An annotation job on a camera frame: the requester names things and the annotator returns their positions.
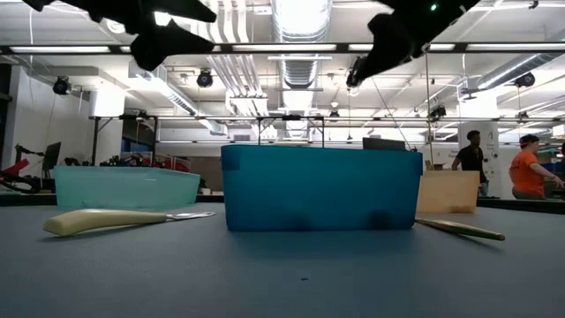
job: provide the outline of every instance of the black shirt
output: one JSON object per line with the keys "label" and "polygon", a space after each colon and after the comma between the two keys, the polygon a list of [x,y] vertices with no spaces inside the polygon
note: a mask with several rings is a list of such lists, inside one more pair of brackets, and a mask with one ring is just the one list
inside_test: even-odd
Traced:
{"label": "black shirt", "polygon": [[461,161],[461,168],[467,171],[478,171],[480,173],[480,183],[486,182],[483,172],[483,150],[480,147],[474,148],[469,145],[459,151],[457,158]]}

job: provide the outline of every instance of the teal plastic bin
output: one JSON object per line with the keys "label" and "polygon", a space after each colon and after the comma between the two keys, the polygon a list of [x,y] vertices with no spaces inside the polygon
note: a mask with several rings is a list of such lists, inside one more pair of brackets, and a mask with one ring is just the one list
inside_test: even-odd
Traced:
{"label": "teal plastic bin", "polygon": [[63,208],[180,208],[196,201],[200,176],[141,167],[55,168]]}
{"label": "teal plastic bin", "polygon": [[422,154],[335,148],[222,147],[232,231],[409,229]]}

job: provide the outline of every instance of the pipe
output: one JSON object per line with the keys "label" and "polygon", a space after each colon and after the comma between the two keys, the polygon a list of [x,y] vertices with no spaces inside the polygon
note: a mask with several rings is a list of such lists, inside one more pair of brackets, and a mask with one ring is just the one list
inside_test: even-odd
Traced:
{"label": "pipe", "polygon": [[249,73],[251,74],[253,87],[257,92],[257,95],[263,96],[263,89],[261,88],[261,83],[259,80],[259,75],[257,75],[257,70],[255,69],[255,62],[253,61],[253,56],[250,55],[245,56],[244,64],[245,63],[246,63],[245,68],[249,70]]}
{"label": "pipe", "polygon": [[236,95],[237,96],[243,95],[243,92],[239,89],[236,82],[234,82],[233,77],[231,77],[230,71],[228,71],[228,68],[223,63],[221,57],[212,57],[212,58],[215,60],[215,66],[218,69],[222,70],[222,73],[225,75],[225,79],[228,81],[228,83],[230,83],[230,87],[233,88]]}
{"label": "pipe", "polygon": [[247,92],[245,89],[244,82],[241,80],[241,77],[239,76],[239,72],[237,71],[236,66],[233,64],[233,60],[231,59],[231,56],[222,56],[222,59],[224,65],[230,71],[231,77],[234,80],[234,83],[236,83],[237,87],[239,88],[239,91],[241,92],[242,95],[246,95]]}
{"label": "pipe", "polygon": [[[210,10],[216,14],[218,14],[220,10],[220,5],[218,4],[218,0],[210,0]],[[222,43],[222,35],[220,34],[220,28],[218,27],[218,22],[212,23],[210,25],[210,34],[212,35],[212,39],[216,43]]]}
{"label": "pipe", "polygon": [[237,0],[237,36],[242,43],[249,42],[247,37],[247,6],[245,0]]}
{"label": "pipe", "polygon": [[214,57],[208,56],[207,61],[210,64],[210,66],[212,66],[212,68],[216,71],[216,73],[218,74],[218,77],[222,81],[223,85],[226,88],[228,88],[229,91],[231,91],[232,96],[238,96],[239,95],[238,91],[232,85],[232,83],[228,80],[228,76],[224,73],[224,70],[218,65],[218,63],[216,63]]}
{"label": "pipe", "polygon": [[233,6],[231,0],[223,0],[223,34],[229,43],[237,43],[236,36],[233,34]]}
{"label": "pipe", "polygon": [[[332,0],[271,0],[273,28],[277,42],[324,42],[328,35]],[[315,83],[320,61],[281,61],[279,64],[283,88],[309,88]],[[312,106],[312,92],[282,92],[287,109],[306,113]],[[303,123],[287,122],[292,137],[301,137]]]}
{"label": "pipe", "polygon": [[251,76],[249,75],[247,67],[245,66],[244,59],[241,56],[236,56],[236,62],[239,65],[239,68],[241,69],[242,73],[244,74],[245,81],[247,82],[247,86],[251,90],[251,92],[250,92],[251,95],[256,95],[257,90],[255,89],[255,86],[253,85],[253,81],[251,79]]}

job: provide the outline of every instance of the ceiling light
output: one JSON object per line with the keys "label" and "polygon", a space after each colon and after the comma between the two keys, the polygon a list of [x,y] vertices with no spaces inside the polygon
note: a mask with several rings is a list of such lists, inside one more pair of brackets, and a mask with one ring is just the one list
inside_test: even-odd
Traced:
{"label": "ceiling light", "polygon": [[477,43],[469,44],[467,50],[542,50],[542,49],[565,49],[565,43]]}
{"label": "ceiling light", "polygon": [[432,43],[430,50],[452,50],[455,46],[454,43]]}
{"label": "ceiling light", "polygon": [[38,54],[55,54],[55,53],[109,53],[109,48],[105,46],[27,46],[27,47],[10,47],[14,53],[38,53]]}
{"label": "ceiling light", "polygon": [[253,13],[256,15],[272,15],[273,8],[270,5],[254,5]]}
{"label": "ceiling light", "polygon": [[238,116],[231,116],[231,117],[218,117],[218,116],[206,116],[206,119],[210,120],[255,120],[256,117],[238,117]]}
{"label": "ceiling light", "polygon": [[186,117],[186,116],[169,116],[169,117],[159,117],[159,120],[194,120],[196,117]]}
{"label": "ceiling light", "polygon": [[267,57],[269,61],[331,61],[332,57],[320,57],[320,56],[270,56]]}
{"label": "ceiling light", "polygon": [[161,27],[166,27],[169,24],[170,20],[172,19],[170,15],[166,12],[156,11],[154,13],[154,16],[155,16],[155,24]]}
{"label": "ceiling light", "polygon": [[368,52],[372,48],[373,48],[372,44],[350,44],[347,50],[354,52]]}
{"label": "ceiling light", "polygon": [[106,27],[111,33],[122,34],[125,32],[125,26],[111,19],[106,19]]}
{"label": "ceiling light", "polygon": [[247,44],[247,45],[234,45],[233,50],[235,52],[240,51],[297,51],[297,52],[309,52],[309,51],[334,51],[336,49],[335,44],[318,44],[318,43],[301,43],[301,44]]}

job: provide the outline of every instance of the fluorescent light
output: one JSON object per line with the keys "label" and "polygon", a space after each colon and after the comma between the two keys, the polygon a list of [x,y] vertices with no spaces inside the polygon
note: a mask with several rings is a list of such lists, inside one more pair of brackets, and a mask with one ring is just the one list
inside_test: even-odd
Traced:
{"label": "fluorescent light", "polygon": [[270,56],[267,57],[269,61],[331,61],[332,57],[320,57],[320,56]]}
{"label": "fluorescent light", "polygon": [[14,53],[109,53],[109,48],[105,46],[29,46],[29,47],[10,47]]}
{"label": "fluorescent light", "polygon": [[347,47],[347,50],[355,51],[355,52],[368,52],[372,48],[373,48],[372,44],[350,44]]}
{"label": "fluorescent light", "polygon": [[477,43],[469,44],[468,50],[503,50],[503,49],[565,49],[565,43]]}
{"label": "fluorescent light", "polygon": [[237,116],[231,116],[231,117],[206,116],[206,119],[208,119],[208,120],[255,120],[257,118],[256,117],[237,117]]}
{"label": "fluorescent light", "polygon": [[272,15],[273,8],[270,5],[254,5],[253,13],[256,15]]}
{"label": "fluorescent light", "polygon": [[235,52],[240,51],[334,51],[337,46],[335,44],[323,44],[323,43],[301,43],[301,44],[243,44],[234,45],[233,50]]}
{"label": "fluorescent light", "polygon": [[195,120],[196,117],[187,117],[187,116],[168,116],[168,117],[159,117],[159,120]]}
{"label": "fluorescent light", "polygon": [[452,50],[455,46],[454,43],[432,43],[430,50]]}
{"label": "fluorescent light", "polygon": [[169,24],[170,20],[172,19],[170,15],[166,12],[155,11],[154,16],[155,16],[155,24],[161,27],[166,27]]}
{"label": "fluorescent light", "polygon": [[372,117],[332,117],[332,118],[341,118],[341,120],[346,120],[346,121],[367,121],[367,120],[373,120]]}

